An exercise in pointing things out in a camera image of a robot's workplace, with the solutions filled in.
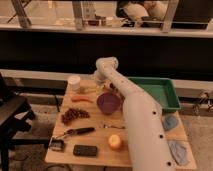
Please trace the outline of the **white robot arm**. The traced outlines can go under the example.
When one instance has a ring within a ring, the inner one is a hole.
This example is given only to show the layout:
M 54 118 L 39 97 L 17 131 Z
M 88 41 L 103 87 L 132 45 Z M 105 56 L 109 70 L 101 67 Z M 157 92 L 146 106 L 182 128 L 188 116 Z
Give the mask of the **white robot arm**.
M 123 116 L 132 171 L 176 171 L 162 126 L 161 105 L 117 71 L 116 57 L 96 60 L 95 81 L 110 80 L 124 96 Z

